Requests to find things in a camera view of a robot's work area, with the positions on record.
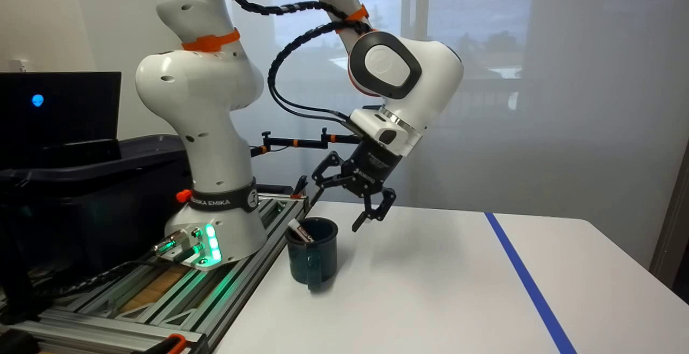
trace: sheer curtain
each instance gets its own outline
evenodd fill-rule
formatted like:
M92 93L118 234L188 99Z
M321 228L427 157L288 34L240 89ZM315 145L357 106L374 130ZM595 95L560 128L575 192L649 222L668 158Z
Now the sheer curtain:
M361 1L375 28L440 40L466 66L450 106L389 178L396 204L580 217L648 266L689 137L689 0ZM263 73L286 43L328 21L317 11L230 11ZM283 64L278 89L345 113L376 104L351 86L345 65L339 38L318 38ZM252 145L262 131L346 133L291 116L266 91L233 119ZM254 172L293 184L326 154L271 153L254 160ZM358 202L341 189L324 199Z

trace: blue tape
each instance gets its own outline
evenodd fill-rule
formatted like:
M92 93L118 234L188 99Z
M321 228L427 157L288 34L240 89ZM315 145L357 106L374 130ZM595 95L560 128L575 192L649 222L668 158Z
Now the blue tape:
M546 325L548 332L551 334L551 337L556 344L556 347L558 347L559 352L565 354L576 354L576 350L574 349L574 346L572 346L572 342L570 342L567 334L565 334L562 326L558 322L558 318L556 318L553 310L551 310L548 302L546 302L541 290L538 289L536 282L531 277L531 273L529 273L529 270L526 269L526 266L524 266L522 259L517 254L515 247L512 246L510 239L507 238L505 231L502 230L502 226L500 226L500 223L495 218L495 215L492 213L485 213L485 215L488 219L488 222L490 222L490 226L493 227L495 236L497 236L500 244L502 244L502 249L505 250L507 257L512 262L512 266L514 267L515 271L517 271L517 275L519 275L522 285L524 285L524 288L526 288L526 292L529 293L531 302L534 306L536 306L538 314L541 315L541 319Z

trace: dark green mug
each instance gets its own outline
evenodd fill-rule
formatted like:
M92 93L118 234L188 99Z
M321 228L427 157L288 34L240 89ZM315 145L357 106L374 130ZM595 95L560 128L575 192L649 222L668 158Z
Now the dark green mug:
M304 242L292 229L287 230L285 238L290 254L290 271L292 277L307 285L309 290L318 290L338 270L338 226L321 217L305 218L299 223L314 241Z

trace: table surface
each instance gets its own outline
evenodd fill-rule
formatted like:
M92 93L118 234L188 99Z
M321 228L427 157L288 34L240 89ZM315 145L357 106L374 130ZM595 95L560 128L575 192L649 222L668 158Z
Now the table surface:
M315 205L337 276L310 293L285 248L218 353L689 350L689 306L586 221L393 207L352 233L361 208Z

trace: laptop screen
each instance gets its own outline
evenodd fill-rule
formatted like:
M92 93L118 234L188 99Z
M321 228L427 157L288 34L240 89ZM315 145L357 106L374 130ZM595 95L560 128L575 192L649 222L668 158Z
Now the laptop screen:
M3 147L22 151L116 139L121 76L119 72L0 73Z

